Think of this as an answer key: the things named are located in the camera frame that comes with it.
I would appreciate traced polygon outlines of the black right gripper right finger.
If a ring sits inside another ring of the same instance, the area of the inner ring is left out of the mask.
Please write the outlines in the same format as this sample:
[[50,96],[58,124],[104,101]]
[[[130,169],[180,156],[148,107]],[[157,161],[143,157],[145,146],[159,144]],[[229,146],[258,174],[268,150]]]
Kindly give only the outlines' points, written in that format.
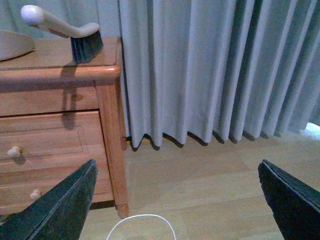
[[258,166],[261,188],[285,240],[320,238],[320,192],[268,160]]

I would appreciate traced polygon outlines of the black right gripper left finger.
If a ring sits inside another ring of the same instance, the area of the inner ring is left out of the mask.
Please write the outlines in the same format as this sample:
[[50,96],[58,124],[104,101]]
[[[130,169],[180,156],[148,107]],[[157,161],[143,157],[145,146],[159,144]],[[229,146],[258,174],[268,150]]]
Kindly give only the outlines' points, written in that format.
[[97,180],[88,160],[25,210],[0,227],[2,240],[77,240],[86,221]]

